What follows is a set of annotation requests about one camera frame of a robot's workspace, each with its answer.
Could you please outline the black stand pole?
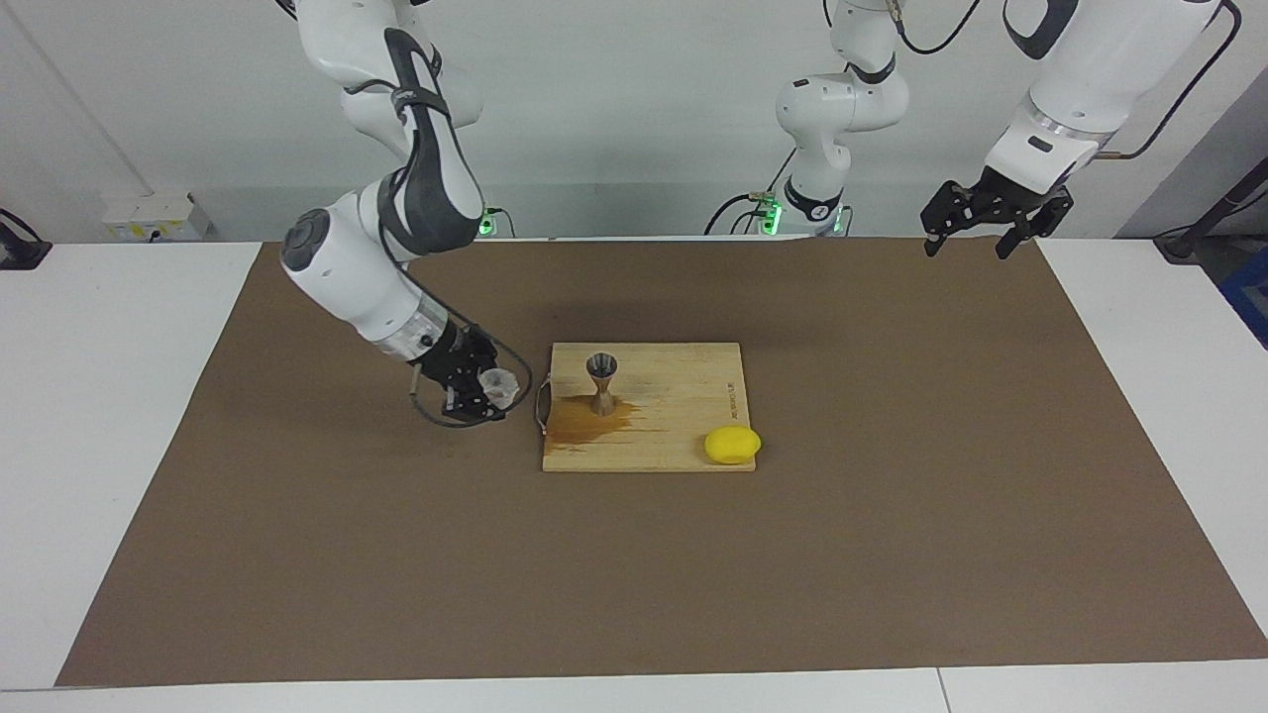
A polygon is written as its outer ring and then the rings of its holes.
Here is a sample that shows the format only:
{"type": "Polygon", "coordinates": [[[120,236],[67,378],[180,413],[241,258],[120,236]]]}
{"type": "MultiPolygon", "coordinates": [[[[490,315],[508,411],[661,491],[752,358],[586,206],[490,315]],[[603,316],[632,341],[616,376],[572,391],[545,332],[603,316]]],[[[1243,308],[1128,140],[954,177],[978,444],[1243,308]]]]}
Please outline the black stand pole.
{"type": "Polygon", "coordinates": [[[1197,247],[1200,247],[1201,240],[1216,230],[1219,223],[1257,206],[1259,200],[1268,197],[1265,185],[1268,185],[1268,156],[1250,167],[1200,219],[1179,226],[1177,230],[1160,232],[1150,239],[1150,244],[1158,249],[1158,252],[1161,252],[1168,263],[1200,265],[1197,247]]]}

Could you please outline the white wall power strip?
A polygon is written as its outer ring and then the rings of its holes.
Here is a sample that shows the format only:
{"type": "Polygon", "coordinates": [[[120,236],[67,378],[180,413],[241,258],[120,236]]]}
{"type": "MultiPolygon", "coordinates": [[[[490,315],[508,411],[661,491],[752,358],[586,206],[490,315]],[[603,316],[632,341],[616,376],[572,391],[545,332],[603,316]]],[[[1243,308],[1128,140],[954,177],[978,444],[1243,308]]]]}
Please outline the white wall power strip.
{"type": "Polygon", "coordinates": [[[110,239],[134,244],[203,241],[213,232],[210,218],[186,192],[114,202],[101,225],[110,239]]]}

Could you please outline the steel double jigger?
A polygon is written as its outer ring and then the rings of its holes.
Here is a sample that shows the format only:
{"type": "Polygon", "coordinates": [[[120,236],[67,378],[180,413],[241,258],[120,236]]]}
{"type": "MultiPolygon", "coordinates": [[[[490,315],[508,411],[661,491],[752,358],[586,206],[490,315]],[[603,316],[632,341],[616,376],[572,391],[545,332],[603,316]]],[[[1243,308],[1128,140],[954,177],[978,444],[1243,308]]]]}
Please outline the steel double jigger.
{"type": "Polygon", "coordinates": [[[585,370],[593,382],[593,396],[590,397],[590,411],[598,417],[607,417],[615,414],[618,400],[610,389],[610,383],[619,369],[616,356],[607,353],[596,353],[585,362],[585,370]]]}

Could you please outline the yellow lemon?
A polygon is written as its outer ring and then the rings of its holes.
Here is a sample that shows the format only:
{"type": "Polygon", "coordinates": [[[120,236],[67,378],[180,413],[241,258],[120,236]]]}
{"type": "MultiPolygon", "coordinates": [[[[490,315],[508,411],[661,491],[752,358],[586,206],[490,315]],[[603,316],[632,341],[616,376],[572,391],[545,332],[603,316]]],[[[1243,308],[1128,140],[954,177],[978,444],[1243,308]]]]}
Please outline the yellow lemon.
{"type": "Polygon", "coordinates": [[[720,426],[702,438],[702,452],[716,466],[751,464],[762,447],[760,434],[746,425],[720,426]]]}

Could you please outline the wooden cutting board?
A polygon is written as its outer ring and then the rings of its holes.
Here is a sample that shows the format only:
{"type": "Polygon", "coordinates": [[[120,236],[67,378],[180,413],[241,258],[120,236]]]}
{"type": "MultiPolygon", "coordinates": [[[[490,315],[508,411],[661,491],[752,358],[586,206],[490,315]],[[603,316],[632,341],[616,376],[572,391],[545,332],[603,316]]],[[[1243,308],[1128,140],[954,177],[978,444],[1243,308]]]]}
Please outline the wooden cutting board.
{"type": "Polygon", "coordinates": [[[716,463],[709,433],[749,426],[737,343],[553,343],[541,468],[547,473],[754,472],[716,463]],[[610,415],[593,414],[590,356],[615,356],[610,415]]]}

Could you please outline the brown table mat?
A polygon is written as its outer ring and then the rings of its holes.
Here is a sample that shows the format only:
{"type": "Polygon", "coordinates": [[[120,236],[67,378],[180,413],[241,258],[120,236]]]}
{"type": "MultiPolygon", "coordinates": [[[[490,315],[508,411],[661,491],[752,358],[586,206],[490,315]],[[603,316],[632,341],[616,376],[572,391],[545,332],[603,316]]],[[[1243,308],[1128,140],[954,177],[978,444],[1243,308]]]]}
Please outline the brown table mat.
{"type": "Polygon", "coordinates": [[[60,685],[1268,658],[1038,247],[479,244],[421,280],[553,343],[737,343],[751,473],[552,474],[265,247],[60,685]]]}

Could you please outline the blue crate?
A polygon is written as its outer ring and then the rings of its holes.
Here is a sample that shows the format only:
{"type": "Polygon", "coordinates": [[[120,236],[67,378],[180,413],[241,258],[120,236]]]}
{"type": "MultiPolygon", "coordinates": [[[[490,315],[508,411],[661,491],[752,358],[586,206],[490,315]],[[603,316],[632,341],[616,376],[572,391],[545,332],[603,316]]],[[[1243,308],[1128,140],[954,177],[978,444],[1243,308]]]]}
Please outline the blue crate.
{"type": "Polygon", "coordinates": [[[1268,245],[1216,282],[1219,293],[1268,351],[1268,245]]]}

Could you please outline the black clamp base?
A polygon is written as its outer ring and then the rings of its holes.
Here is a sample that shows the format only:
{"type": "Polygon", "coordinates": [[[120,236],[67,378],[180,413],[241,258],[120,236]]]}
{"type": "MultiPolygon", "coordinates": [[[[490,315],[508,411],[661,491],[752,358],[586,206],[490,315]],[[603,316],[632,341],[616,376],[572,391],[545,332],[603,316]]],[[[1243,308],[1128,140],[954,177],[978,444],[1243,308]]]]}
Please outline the black clamp base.
{"type": "Polygon", "coordinates": [[[27,221],[0,207],[0,271],[36,270],[51,249],[27,221]]]}

